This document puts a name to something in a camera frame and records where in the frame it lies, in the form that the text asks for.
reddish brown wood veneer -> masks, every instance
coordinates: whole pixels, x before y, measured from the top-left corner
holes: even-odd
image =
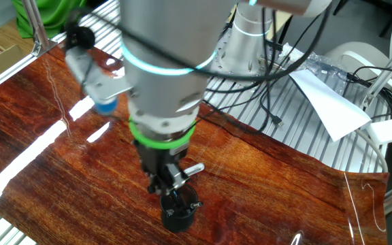
[[[121,66],[95,56],[108,71]],[[62,118],[56,98],[70,134],[62,132],[0,198],[0,215],[38,244],[290,244],[299,231],[304,244],[387,243],[380,231],[387,174],[336,171],[221,116],[198,124],[182,161],[183,168],[206,164],[191,181],[204,206],[187,232],[170,233],[159,198],[146,191],[127,122],[92,110],[76,121],[68,114],[80,87],[58,47],[0,85],[0,172]],[[128,117],[126,104],[122,96],[117,116]],[[209,110],[202,105],[200,114]]]

metal lever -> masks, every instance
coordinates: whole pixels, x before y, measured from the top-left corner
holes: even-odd
[[[199,172],[202,172],[205,169],[205,165],[203,163],[198,163],[192,167],[189,167],[187,169],[184,170],[184,173],[190,177],[194,174],[197,174]]]
[[[392,69],[392,58],[388,62],[387,68]],[[365,94],[365,98],[362,102],[362,106],[368,108],[372,103],[373,99],[379,94],[382,88],[387,84],[392,76],[392,71],[382,71],[376,81],[371,85]]]
[[[33,30],[34,48],[33,51],[31,51],[31,54],[40,56],[57,45],[57,43],[48,39],[35,0],[22,0],[22,4],[24,5],[25,13],[27,14],[31,29]]]

